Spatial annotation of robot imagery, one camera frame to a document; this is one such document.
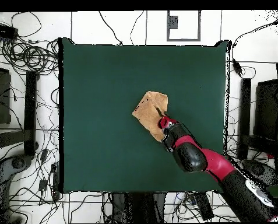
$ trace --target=green mat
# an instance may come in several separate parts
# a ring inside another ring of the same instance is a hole
[[[65,193],[220,189],[207,173],[185,174],[132,112],[148,90],[167,94],[169,115],[223,153],[227,41],[62,45]]]

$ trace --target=cloth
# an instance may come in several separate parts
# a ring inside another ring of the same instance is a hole
[[[150,131],[151,135],[159,142],[164,138],[163,131],[159,128],[161,116],[156,108],[162,114],[167,111],[168,96],[158,92],[148,91],[140,101],[136,109],[132,112],[139,122]]]

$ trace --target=tan cloth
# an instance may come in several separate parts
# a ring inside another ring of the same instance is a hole
[[[162,115],[167,111],[168,96],[162,93],[148,91],[140,101],[136,109],[132,112],[139,122],[150,131],[151,135],[159,142],[164,138],[163,131],[159,128],[161,119],[159,108]]]

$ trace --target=black cable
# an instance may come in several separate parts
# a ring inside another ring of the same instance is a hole
[[[13,26],[13,18],[14,18],[15,16],[20,15],[20,14],[23,14],[23,13],[28,13],[28,12],[19,12],[19,13],[17,13],[17,14],[14,14],[14,15],[11,17],[11,25],[12,25],[12,27],[14,27],[14,26]],[[33,16],[35,16],[35,18],[38,20],[38,22],[39,22],[39,24],[40,24],[40,28],[39,28],[38,30],[36,30],[34,33],[32,33],[32,34],[28,34],[28,35],[26,35],[26,36],[19,36],[19,37],[21,37],[21,38],[26,38],[26,37],[29,37],[29,36],[31,36],[31,35],[33,35],[33,34],[36,34],[37,32],[39,32],[39,31],[41,30],[41,27],[42,27],[39,18],[38,18],[35,14],[33,14],[32,12],[29,12],[29,13],[31,13]]]
[[[27,222],[28,222],[28,216],[27,216],[25,213],[22,213],[22,212],[19,212],[19,211],[14,211],[14,210],[12,210],[10,207],[9,207],[9,210],[12,211],[13,213],[17,213],[17,214],[20,214],[20,215],[24,215],[24,216],[27,218],[24,224],[27,224]]]
[[[54,90],[52,91],[52,93],[51,93],[51,101],[52,101],[55,105],[58,105],[58,103],[55,102],[55,101],[53,100],[52,95],[53,95],[54,92],[56,92],[57,90],[59,91],[59,88],[54,89]]]
[[[102,18],[102,20],[104,21],[104,23],[108,26],[108,28],[111,29],[111,31],[113,32],[113,34],[114,34],[114,36],[115,36],[115,39],[116,39],[117,41],[119,41],[119,45],[123,45],[122,41],[119,40],[119,39],[116,37],[116,34],[115,34],[115,32],[113,31],[113,29],[112,29],[112,28],[108,25],[108,23],[104,20],[104,18],[103,18],[103,16],[102,16],[102,14],[100,13],[100,11],[99,11],[99,15],[100,15],[100,17]]]
[[[90,195],[90,194],[89,194],[89,195],[86,195],[86,196],[84,197],[82,203],[81,203],[76,209],[74,209],[74,210],[71,212],[71,219],[70,219],[70,221],[69,221],[69,224],[72,223],[72,213],[74,213],[75,211],[77,211],[77,210],[83,205],[83,203],[85,202],[85,200],[86,200],[87,197],[100,197],[100,196],[102,196],[102,194],[101,194],[101,195]]]
[[[257,28],[255,28],[255,29],[253,29],[252,31],[248,31],[248,32],[243,33],[243,34],[241,34],[240,36],[238,36],[238,37],[236,38],[235,42],[233,43],[233,48],[232,48],[232,52],[231,52],[232,60],[234,60],[234,58],[233,58],[233,50],[234,50],[234,48],[235,48],[236,45],[237,45],[238,39],[240,39],[242,36],[244,36],[244,35],[246,35],[246,34],[250,34],[250,33],[253,33],[253,32],[255,32],[255,31],[257,32],[257,31],[259,31],[259,30],[261,30],[261,29],[263,29],[263,28],[269,27],[269,26],[271,26],[271,25],[276,25],[276,24],[278,24],[278,18],[277,18],[274,22],[272,22],[272,23],[262,25],[262,26],[260,26],[260,27],[257,27]]]
[[[143,12],[142,12],[142,13],[139,15],[139,17],[136,19],[135,24],[133,24],[132,31],[133,31],[133,29],[134,29],[135,26],[136,26],[136,22],[137,22],[138,19],[143,15],[144,12],[145,12],[145,10],[143,10]]]

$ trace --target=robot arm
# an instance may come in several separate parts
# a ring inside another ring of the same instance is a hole
[[[223,189],[222,197],[241,222],[278,221],[278,210],[267,196],[247,180],[224,156],[203,149],[180,123],[162,116],[163,144],[180,168],[189,173],[209,173]]]

